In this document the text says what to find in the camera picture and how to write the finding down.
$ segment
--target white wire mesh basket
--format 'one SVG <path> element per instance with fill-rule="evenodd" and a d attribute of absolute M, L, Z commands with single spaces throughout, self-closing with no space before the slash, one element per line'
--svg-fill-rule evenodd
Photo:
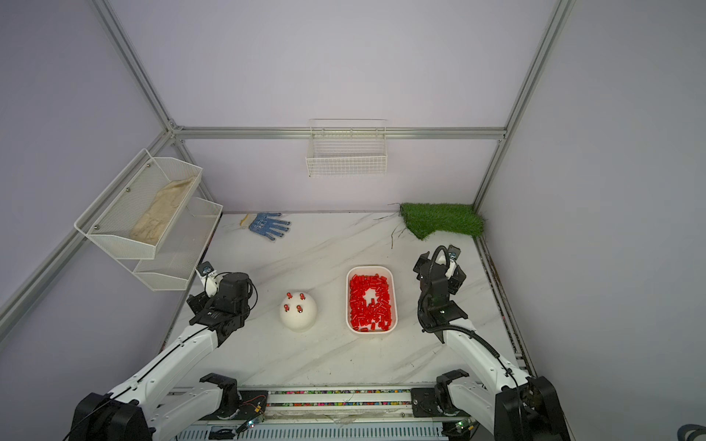
<path fill-rule="evenodd" d="M 183 291 L 208 245 L 223 205 L 192 197 L 154 259 L 128 270 L 153 291 Z"/>
<path fill-rule="evenodd" d="M 83 231 L 78 226 L 78 221 L 75 226 L 114 259 L 155 259 L 164 239 L 174 227 L 175 220 L 179 218 L 201 182 L 202 172 L 201 167 L 176 158 L 149 156 L 138 173 L 88 231 Z M 166 226 L 162 225 L 163 232 L 152 240 L 152 243 L 131 238 L 133 228 L 150 208 L 157 192 L 170 182 L 186 179 L 192 180 L 181 192 L 181 202 L 174 201 L 167 210 L 171 217 L 164 221 Z"/>
<path fill-rule="evenodd" d="M 353 122 L 360 128 L 324 128 Z M 306 154 L 311 177 L 384 175 L 388 170 L 385 120 L 311 120 Z"/>

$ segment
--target white marble surface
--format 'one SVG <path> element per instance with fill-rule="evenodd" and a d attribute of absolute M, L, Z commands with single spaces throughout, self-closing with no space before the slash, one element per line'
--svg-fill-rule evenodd
<path fill-rule="evenodd" d="M 385 213 L 289 214 L 291 231 L 276 242 L 239 229 L 243 215 L 224 215 L 206 260 L 218 271 L 250 275 L 260 299 L 245 327 L 206 356 L 180 382 L 195 385 L 207 373 L 234 377 L 239 385 L 379 385 L 433 382 L 464 363 L 417 322 L 419 282 L 412 268 L 420 254 L 449 243 L 461 248 L 467 275 L 454 300 L 501 354 L 514 360 L 503 319 L 469 236 L 437 232 L 420 241 L 404 231 L 402 218 Z M 394 247 L 390 247 L 390 234 Z M 359 336 L 345 324 L 345 277 L 361 265 L 382 265 L 395 278 L 399 322 L 384 336 Z M 318 304 L 314 326 L 296 333 L 279 319 L 288 291 L 310 293 Z M 198 282 L 192 294 L 201 292 Z M 170 340 L 193 313 L 184 305 Z"/>

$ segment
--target white wall panel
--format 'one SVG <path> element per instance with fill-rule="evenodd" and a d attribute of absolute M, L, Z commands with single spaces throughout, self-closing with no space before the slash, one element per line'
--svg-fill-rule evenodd
<path fill-rule="evenodd" d="M 113 0 L 176 122 L 504 126 L 554 0 Z"/>
<path fill-rule="evenodd" d="M 310 178 L 308 140 L 189 140 L 225 211 L 389 210 L 473 202 L 494 140 L 390 140 L 388 174 Z"/>
<path fill-rule="evenodd" d="M 705 2 L 578 1 L 481 207 L 578 441 L 706 425 L 704 72 Z"/>

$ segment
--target artificial grass mat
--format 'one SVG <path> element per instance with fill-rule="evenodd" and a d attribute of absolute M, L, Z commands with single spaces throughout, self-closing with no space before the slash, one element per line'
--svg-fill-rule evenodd
<path fill-rule="evenodd" d="M 473 237 L 483 234 L 483 218 L 476 214 L 472 205 L 404 203 L 400 205 L 400 214 L 407 228 L 420 240 L 435 231 Z"/>

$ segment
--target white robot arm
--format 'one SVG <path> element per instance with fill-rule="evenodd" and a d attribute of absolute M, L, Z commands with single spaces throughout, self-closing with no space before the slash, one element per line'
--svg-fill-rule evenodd
<path fill-rule="evenodd" d="M 213 373 L 201 378 L 191 391 L 160 406 L 188 371 L 244 325 L 251 309 L 248 300 L 253 291 L 257 295 L 247 274 L 217 274 L 208 262 L 196 271 L 204 292 L 187 300 L 195 314 L 189 326 L 160 355 L 108 394 L 84 398 L 64 439 L 167 441 L 206 415 L 221 419 L 237 415 L 241 404 L 237 381 Z M 247 421 L 239 430 L 252 424 Z"/>
<path fill-rule="evenodd" d="M 569 441 L 556 390 L 544 377 L 534 378 L 503 357 L 476 333 L 467 314 L 452 300 L 466 278 L 456 263 L 461 250 L 440 246 L 414 266 L 421 289 L 417 318 L 463 358 L 470 372 L 454 370 L 437 377 L 434 395 L 442 414 L 468 413 L 496 440 Z"/>

